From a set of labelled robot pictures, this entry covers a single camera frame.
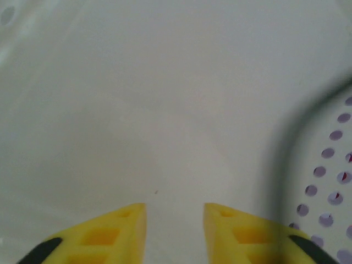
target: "white plastic tub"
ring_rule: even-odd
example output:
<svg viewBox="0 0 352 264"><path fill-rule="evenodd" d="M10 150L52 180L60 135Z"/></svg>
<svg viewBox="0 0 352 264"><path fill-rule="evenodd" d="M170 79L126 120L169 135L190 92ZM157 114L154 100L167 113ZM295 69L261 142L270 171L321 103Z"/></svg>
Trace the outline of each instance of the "white plastic tub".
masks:
<svg viewBox="0 0 352 264"><path fill-rule="evenodd" d="M203 203L270 218L268 139L352 63L333 0L2 0L1 14L4 264L133 202L148 204L145 263L206 263Z"/></svg>

